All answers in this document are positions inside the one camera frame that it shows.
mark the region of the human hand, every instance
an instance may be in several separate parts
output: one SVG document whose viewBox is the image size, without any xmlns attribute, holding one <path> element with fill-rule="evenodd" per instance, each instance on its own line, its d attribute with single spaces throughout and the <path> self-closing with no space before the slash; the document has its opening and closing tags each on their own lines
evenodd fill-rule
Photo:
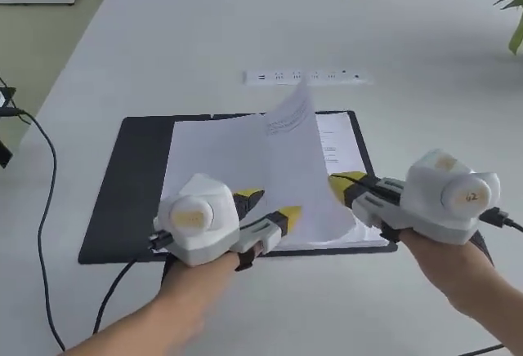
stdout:
<svg viewBox="0 0 523 356">
<path fill-rule="evenodd" d="M 262 245 L 254 247 L 255 256 L 262 252 Z M 239 266 L 239 256 L 230 252 L 205 265 L 189 267 L 176 262 L 167 272 L 159 294 L 153 304 L 177 317 L 177 344 L 183 345 L 203 329 L 205 314 L 212 308 L 226 289 Z"/>
<path fill-rule="evenodd" d="M 400 240 L 428 280 L 463 314 L 470 315 L 489 290 L 504 283 L 487 256 L 471 242 L 463 246 L 439 243 L 410 229 L 401 232 Z"/>
</svg>

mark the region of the tabletop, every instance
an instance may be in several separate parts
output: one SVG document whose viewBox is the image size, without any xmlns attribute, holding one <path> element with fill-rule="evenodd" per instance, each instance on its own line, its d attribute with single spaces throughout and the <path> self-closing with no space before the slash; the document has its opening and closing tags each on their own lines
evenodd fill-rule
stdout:
<svg viewBox="0 0 523 356">
<path fill-rule="evenodd" d="M 246 87 L 245 69 L 360 69 L 373 83 L 314 87 L 317 109 L 353 109 L 374 169 L 405 177 L 444 148 L 496 171 L 502 206 L 523 219 L 523 59 L 507 42 L 517 11 L 496 0 L 105 0 L 38 120 L 58 153 L 43 252 L 56 325 L 89 336 L 120 265 L 77 256 L 124 117 L 265 111 L 291 87 Z M 0 172 L 0 344 L 55 354 L 36 235 L 51 155 L 31 127 Z M 523 235 L 485 229 L 499 270 L 523 288 Z M 105 324 L 150 300 L 162 265 L 122 281 Z M 187 355 L 460 354 L 496 343 L 454 312 L 401 247 L 371 256 L 258 260 L 236 276 Z"/>
</svg>

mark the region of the paper sheet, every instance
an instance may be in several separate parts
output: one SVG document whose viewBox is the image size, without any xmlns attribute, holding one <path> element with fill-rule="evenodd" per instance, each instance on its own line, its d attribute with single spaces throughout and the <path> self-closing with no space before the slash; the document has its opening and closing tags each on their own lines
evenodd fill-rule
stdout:
<svg viewBox="0 0 523 356">
<path fill-rule="evenodd" d="M 175 194 L 196 172 L 237 189 L 263 188 L 264 198 L 244 222 L 284 206 L 303 215 L 282 248 L 362 239 L 356 222 L 329 187 L 328 175 L 364 171 L 346 113 L 315 115 L 304 82 L 278 108 L 220 121 L 178 122 L 173 130 L 162 197 Z"/>
<path fill-rule="evenodd" d="M 327 242 L 355 226 L 329 186 L 309 87 L 301 82 L 277 109 L 265 114 L 270 152 L 269 211 L 301 205 L 302 218 L 283 244 Z"/>
</svg>

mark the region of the page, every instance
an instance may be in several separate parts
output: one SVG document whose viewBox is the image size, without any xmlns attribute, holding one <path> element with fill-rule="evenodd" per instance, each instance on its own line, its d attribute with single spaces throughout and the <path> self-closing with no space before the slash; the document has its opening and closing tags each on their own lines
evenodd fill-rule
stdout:
<svg viewBox="0 0 523 356">
<path fill-rule="evenodd" d="M 317 114 L 316 122 L 328 174 L 347 171 L 365 172 L 360 149 L 347 113 Z M 379 229 L 370 229 L 354 218 L 355 227 L 336 240 L 301 243 L 283 241 L 277 250 L 312 250 L 344 247 L 379 247 L 388 241 L 379 236 Z"/>
<path fill-rule="evenodd" d="M 328 173 L 366 172 L 347 113 L 318 114 L 316 121 Z"/>
<path fill-rule="evenodd" d="M 264 189 L 268 177 L 264 129 L 260 114 L 176 123 L 172 131 L 162 198 L 177 194 L 198 172 L 225 183 L 233 192 Z M 265 199 L 255 209 L 248 218 L 256 220 L 267 213 Z"/>
<path fill-rule="evenodd" d="M 277 109 L 266 113 L 270 151 L 266 199 L 269 211 L 302 206 L 302 218 L 284 245 L 327 242 L 355 227 L 351 212 L 330 189 L 311 94 L 305 82 Z"/>
</svg>

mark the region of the power strip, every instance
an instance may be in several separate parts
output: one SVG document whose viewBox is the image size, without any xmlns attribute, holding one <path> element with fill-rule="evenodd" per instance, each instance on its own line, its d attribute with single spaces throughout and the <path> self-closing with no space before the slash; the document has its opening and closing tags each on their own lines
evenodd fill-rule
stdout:
<svg viewBox="0 0 523 356">
<path fill-rule="evenodd" d="M 244 72 L 244 84 L 249 86 L 297 85 L 302 80 L 303 74 L 300 69 L 248 70 Z M 345 68 L 310 70 L 306 73 L 306 79 L 309 85 L 316 87 L 370 83 L 370 79 L 363 73 Z"/>
</svg>

